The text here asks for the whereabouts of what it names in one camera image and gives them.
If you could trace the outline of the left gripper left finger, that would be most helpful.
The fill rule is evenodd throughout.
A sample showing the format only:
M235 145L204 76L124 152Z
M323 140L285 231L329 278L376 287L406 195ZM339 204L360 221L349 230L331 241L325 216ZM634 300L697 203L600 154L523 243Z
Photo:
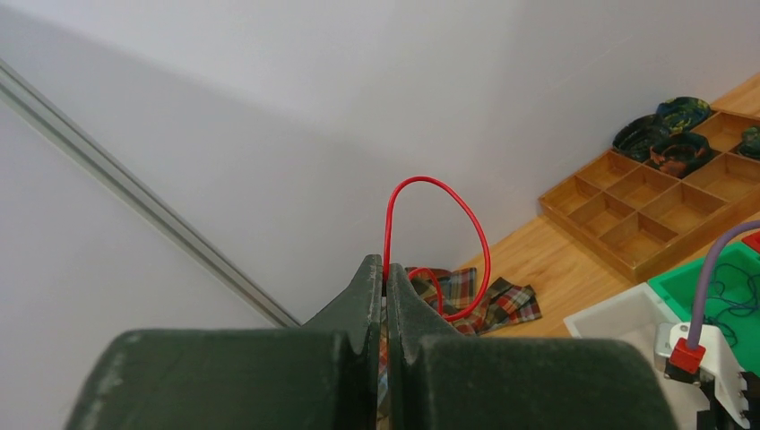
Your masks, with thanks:
M69 429L370 429L382 263L297 328L127 331L84 382Z

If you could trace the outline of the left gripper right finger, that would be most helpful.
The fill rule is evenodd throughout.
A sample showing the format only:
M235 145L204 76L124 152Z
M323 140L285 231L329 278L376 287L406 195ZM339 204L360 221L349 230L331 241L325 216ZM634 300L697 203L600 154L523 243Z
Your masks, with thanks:
M393 429L673 429L652 367L620 340L465 336L392 264Z

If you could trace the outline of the plaid cloth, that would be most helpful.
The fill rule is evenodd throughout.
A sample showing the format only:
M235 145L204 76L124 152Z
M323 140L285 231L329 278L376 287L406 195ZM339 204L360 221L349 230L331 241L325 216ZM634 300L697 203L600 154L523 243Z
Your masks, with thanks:
M445 314L457 314L467 307L478 293L480 283L474 267L458 271L426 269L412 280L418 296L431 308L438 308L438 294L443 300ZM527 323L542 317L538 298L532 286L515 285L497 278L489 285L478 307L468 316L450 324L464 335L482 335L509 325ZM377 424L387 425L390 416L388 397L388 324L387 315L381 315Z

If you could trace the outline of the white plastic bin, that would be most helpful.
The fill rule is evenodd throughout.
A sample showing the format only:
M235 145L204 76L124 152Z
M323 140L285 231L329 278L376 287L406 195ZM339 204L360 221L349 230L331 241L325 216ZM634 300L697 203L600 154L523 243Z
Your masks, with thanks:
M572 337L622 340L634 346L648 360L658 377L680 429L697 428L697 413L709 408L708 399L699 388L667 379L655 352L656 334L662 323L678 323L680 319L650 286L643 282L571 314L564 319Z

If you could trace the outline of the wooden compartment tray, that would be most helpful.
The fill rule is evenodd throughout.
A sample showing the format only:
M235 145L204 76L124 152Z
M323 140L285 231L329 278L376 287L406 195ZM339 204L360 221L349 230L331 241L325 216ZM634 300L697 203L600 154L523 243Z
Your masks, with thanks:
M608 150L539 198L546 216L634 283L654 277L759 210L759 162L738 151L758 116L717 111L712 149L683 178Z

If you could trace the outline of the green plastic bin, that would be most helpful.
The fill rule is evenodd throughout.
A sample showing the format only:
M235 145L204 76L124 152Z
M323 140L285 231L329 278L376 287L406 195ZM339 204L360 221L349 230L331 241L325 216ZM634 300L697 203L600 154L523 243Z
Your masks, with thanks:
M681 322L691 320L695 287L703 266L697 259L648 280ZM741 366L759 373L759 254L741 242L721 252L710 278L705 322L729 342Z

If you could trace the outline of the black rolled belt top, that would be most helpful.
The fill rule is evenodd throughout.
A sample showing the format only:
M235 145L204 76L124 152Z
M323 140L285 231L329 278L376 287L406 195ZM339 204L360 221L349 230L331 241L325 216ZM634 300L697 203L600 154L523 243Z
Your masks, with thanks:
M657 114L641 116L623 127L612 141L612 150L637 162L650 158L650 148L670 136L663 117Z

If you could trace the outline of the black rolled belt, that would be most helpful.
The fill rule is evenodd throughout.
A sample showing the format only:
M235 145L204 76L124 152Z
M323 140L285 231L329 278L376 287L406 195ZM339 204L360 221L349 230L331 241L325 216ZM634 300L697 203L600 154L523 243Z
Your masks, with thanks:
M637 162L650 158L650 148L670 136L663 117L657 114L641 116L623 127L612 141L612 150Z
M654 144L645 165L678 179L711 161L715 153L708 139L699 133L676 133Z

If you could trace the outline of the black rolled belt middle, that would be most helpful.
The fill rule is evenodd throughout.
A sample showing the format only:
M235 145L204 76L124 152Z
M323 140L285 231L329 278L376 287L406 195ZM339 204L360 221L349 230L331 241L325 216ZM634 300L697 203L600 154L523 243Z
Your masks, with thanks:
M708 139L699 133L676 133L654 144L645 165L678 179L711 161L715 153Z

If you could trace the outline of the red plastic bin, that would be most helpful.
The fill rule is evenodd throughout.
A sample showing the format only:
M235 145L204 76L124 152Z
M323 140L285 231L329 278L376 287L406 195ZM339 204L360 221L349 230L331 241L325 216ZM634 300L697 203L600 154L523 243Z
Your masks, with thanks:
M747 236L744 236L741 239L741 242L752 249L757 254L760 254L760 231L757 230L756 232L749 234Z

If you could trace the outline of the blue green rolled belt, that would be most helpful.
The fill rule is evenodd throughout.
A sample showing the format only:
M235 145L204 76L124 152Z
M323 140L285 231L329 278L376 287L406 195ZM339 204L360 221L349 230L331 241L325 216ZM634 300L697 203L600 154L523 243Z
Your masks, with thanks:
M712 114L712 108L703 99L681 96L661 102L655 110L670 134L689 132Z

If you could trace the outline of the green rolled belt lower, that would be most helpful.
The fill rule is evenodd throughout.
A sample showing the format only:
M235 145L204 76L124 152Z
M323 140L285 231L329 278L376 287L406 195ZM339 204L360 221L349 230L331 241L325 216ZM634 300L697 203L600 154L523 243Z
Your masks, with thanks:
M736 152L744 157L760 160L760 137L759 127L751 126L741 134L741 140Z

